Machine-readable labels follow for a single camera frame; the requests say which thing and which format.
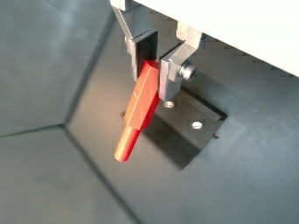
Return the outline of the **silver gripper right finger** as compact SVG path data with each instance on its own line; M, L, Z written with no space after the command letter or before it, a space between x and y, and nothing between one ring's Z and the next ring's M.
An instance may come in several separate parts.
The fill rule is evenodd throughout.
M184 23L178 24L176 38L182 41L160 57L159 98L166 102L180 91L183 80L195 76L196 67L188 58L196 52L202 42L202 32Z

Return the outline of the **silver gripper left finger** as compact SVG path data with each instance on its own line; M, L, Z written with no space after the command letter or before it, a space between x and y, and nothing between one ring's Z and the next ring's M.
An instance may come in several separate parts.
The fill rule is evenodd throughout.
M143 64L156 60L158 31L148 22L148 10L135 0L110 0L116 20L126 35L131 55L132 76L138 80Z

